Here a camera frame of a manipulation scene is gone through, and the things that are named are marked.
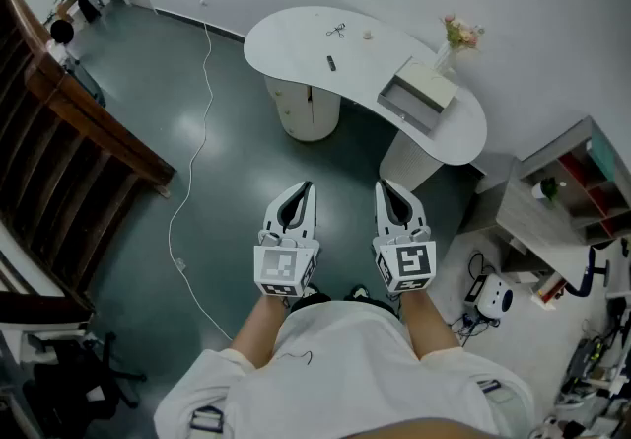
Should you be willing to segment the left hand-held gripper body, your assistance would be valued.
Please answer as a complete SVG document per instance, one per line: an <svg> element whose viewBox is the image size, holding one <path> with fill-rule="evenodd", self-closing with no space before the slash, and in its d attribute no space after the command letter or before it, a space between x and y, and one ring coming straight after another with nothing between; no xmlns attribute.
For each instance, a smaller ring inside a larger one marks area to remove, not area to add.
<svg viewBox="0 0 631 439"><path fill-rule="evenodd" d="M315 239L261 230L253 248L253 280L263 295L298 298L316 269L320 244Z"/></svg>

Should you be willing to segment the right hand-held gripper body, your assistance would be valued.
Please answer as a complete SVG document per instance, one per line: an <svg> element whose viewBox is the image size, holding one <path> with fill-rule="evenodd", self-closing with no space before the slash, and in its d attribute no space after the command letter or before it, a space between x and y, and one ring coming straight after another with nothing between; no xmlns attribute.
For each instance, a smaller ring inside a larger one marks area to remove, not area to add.
<svg viewBox="0 0 631 439"><path fill-rule="evenodd" d="M436 242L428 226L373 239L375 263L389 294L426 289L436 277Z"/></svg>

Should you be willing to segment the cream box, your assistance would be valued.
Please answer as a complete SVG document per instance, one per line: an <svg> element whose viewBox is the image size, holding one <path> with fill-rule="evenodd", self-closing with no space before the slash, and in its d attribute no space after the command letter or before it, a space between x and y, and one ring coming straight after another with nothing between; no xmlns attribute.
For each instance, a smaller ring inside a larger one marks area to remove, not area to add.
<svg viewBox="0 0 631 439"><path fill-rule="evenodd" d="M432 135L456 99L457 85L409 57L383 87L378 103L425 135Z"/></svg>

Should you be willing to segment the person's right forearm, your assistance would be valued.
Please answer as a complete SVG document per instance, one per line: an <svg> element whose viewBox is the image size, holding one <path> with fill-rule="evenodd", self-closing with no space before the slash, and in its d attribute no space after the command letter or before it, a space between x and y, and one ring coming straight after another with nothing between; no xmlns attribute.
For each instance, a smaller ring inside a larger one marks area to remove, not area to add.
<svg viewBox="0 0 631 439"><path fill-rule="evenodd" d="M456 335L425 290L404 292L400 302L412 349L419 360L433 353L461 349Z"/></svg>

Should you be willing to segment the person's left forearm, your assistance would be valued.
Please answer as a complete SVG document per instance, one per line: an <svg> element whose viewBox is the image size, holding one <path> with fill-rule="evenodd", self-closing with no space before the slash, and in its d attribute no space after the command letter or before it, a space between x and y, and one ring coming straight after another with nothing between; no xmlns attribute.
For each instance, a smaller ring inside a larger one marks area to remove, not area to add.
<svg viewBox="0 0 631 439"><path fill-rule="evenodd" d="M232 340L230 348L240 353L256 369L263 367L272 358L286 311L281 298L262 295Z"/></svg>

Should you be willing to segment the white kidney-shaped table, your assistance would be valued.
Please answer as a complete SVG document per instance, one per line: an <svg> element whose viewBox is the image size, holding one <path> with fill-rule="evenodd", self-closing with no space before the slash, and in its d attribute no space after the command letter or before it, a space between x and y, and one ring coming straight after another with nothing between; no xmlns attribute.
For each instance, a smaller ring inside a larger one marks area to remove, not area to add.
<svg viewBox="0 0 631 439"><path fill-rule="evenodd" d="M327 31L344 23L345 37ZM363 39L370 30L372 38ZM406 134L434 159L453 166L472 163L487 139L484 111L464 86L432 135L425 135L378 103L394 73L414 57L429 65L435 52L423 42L372 17L342 9L308 6L284 9L258 22L247 34L245 59L261 74L318 87L357 103ZM331 72L326 56L336 71Z"/></svg>

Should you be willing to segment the teal box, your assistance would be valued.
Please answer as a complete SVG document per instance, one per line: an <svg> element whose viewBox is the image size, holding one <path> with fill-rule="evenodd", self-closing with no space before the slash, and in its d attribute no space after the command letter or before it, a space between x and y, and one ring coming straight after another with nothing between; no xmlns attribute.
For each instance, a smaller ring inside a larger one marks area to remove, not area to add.
<svg viewBox="0 0 631 439"><path fill-rule="evenodd" d="M604 134L594 129L586 144L588 154L608 181L615 180L615 154Z"/></svg>

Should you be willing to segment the person's black shorts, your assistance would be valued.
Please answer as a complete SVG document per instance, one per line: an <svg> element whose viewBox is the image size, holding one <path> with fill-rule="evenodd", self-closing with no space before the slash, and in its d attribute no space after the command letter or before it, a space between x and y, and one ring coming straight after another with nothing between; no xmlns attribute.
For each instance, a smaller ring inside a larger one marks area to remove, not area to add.
<svg viewBox="0 0 631 439"><path fill-rule="evenodd" d="M318 304L322 304L322 303L326 303L330 301L331 301L331 298L328 295L322 292L316 292L315 294L300 298L298 301L296 301L291 306L290 312L295 313L308 306L318 305ZM398 319L398 313L394 310L392 306L390 306L384 301L374 299L370 296L349 293L343 298L343 301L369 304L369 305L381 308L383 310L386 310L387 312L393 314Z"/></svg>

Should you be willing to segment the white round robot device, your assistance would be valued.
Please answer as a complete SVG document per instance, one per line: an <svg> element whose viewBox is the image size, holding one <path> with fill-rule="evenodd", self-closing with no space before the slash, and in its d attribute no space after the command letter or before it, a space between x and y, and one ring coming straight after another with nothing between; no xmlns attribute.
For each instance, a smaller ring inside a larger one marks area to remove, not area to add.
<svg viewBox="0 0 631 439"><path fill-rule="evenodd" d="M464 298L464 305L488 320L500 320L511 308L514 292L497 274L479 275Z"/></svg>

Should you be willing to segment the person's white shirt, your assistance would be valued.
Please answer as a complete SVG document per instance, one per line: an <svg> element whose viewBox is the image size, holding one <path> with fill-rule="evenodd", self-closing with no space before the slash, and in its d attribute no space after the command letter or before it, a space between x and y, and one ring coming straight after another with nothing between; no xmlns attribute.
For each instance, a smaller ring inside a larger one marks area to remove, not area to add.
<svg viewBox="0 0 631 439"><path fill-rule="evenodd" d="M271 360L204 350L159 404L159 439L340 439L419 418L528 435L527 384L463 348L419 360L393 314L330 301L286 311Z"/></svg>

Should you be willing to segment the small potted plant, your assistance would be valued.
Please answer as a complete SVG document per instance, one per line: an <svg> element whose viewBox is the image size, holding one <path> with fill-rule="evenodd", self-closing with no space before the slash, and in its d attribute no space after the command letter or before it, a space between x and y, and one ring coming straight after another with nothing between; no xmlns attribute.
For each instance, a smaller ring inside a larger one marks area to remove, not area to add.
<svg viewBox="0 0 631 439"><path fill-rule="evenodd" d="M544 178L531 188L531 195L537 200L553 201L562 186L554 177Z"/></svg>

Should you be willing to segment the grey wooden shelf unit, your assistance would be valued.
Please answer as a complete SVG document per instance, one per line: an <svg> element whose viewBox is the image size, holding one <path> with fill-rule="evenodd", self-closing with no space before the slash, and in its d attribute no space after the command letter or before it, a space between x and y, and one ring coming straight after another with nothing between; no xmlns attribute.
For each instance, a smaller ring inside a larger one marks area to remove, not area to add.
<svg viewBox="0 0 631 439"><path fill-rule="evenodd" d="M508 178L476 195L459 228L508 245L509 272L552 273L580 287L591 245L631 239L631 169L615 154L608 181L586 149L596 122L586 117L526 159ZM553 201L537 200L531 188L554 177L563 186Z"/></svg>

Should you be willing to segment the white ribbed vase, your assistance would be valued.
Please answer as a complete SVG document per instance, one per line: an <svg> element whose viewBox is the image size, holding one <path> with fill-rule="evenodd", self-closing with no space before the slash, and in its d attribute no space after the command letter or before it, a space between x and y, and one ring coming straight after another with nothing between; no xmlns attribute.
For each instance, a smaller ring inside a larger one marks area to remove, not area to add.
<svg viewBox="0 0 631 439"><path fill-rule="evenodd" d="M446 75L453 67L456 58L456 49L445 41L436 53L433 70L440 75Z"/></svg>

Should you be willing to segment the blue chair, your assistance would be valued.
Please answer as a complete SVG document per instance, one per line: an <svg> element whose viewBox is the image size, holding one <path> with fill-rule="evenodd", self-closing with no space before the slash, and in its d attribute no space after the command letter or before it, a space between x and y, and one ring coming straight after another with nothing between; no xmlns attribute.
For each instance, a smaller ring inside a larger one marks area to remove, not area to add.
<svg viewBox="0 0 631 439"><path fill-rule="evenodd" d="M596 278L602 278L606 300L622 298L631 304L630 238L621 237L590 246L581 286L575 295L588 297Z"/></svg>

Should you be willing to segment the pink flower bouquet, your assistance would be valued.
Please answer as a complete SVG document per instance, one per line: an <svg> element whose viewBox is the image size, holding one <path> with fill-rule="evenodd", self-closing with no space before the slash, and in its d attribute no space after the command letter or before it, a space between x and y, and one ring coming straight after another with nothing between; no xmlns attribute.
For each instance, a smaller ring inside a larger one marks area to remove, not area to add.
<svg viewBox="0 0 631 439"><path fill-rule="evenodd" d="M445 40L441 47L456 52L466 49L477 49L480 39L486 30L479 25L471 26L458 18L455 14L447 14L441 22L445 28Z"/></svg>

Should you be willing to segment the brown wooden stair railing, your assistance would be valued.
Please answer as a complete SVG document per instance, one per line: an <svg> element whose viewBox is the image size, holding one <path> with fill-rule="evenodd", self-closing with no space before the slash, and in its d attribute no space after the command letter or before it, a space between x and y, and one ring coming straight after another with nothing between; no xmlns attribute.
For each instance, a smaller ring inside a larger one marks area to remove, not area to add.
<svg viewBox="0 0 631 439"><path fill-rule="evenodd" d="M89 317L120 223L175 173L59 65L48 37L24 0L0 0L0 228L61 290L45 297L0 251L0 322Z"/></svg>

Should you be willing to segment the black office chair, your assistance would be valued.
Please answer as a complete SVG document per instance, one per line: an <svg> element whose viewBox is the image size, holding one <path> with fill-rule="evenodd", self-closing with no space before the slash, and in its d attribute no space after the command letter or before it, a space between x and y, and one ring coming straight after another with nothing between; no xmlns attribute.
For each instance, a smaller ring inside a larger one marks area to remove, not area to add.
<svg viewBox="0 0 631 439"><path fill-rule="evenodd" d="M112 367L116 335L103 341L74 338L42 339L34 334L27 342L37 354L51 349L54 363L36 363L33 377L23 384L23 393L43 434L53 439L83 439L95 420L110 420L122 402L131 409L139 405L119 386L120 380L144 383L147 376Z"/></svg>

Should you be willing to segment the white ribbed round pedestal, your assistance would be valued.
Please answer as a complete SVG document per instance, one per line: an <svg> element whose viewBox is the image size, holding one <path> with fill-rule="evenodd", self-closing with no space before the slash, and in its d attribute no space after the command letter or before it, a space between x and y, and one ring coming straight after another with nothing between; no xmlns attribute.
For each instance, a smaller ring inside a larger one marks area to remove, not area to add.
<svg viewBox="0 0 631 439"><path fill-rule="evenodd" d="M381 179L390 180L413 191L442 166L442 162L398 131L380 163L379 175Z"/></svg>

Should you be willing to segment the cream round drawer pedestal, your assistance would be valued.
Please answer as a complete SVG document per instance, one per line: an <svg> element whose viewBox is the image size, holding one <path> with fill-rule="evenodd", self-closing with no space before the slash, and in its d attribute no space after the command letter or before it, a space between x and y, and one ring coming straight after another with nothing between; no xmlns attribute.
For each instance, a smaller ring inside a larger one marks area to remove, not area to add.
<svg viewBox="0 0 631 439"><path fill-rule="evenodd" d="M296 140L314 142L326 138L339 121L341 97L310 85L264 77L281 125Z"/></svg>

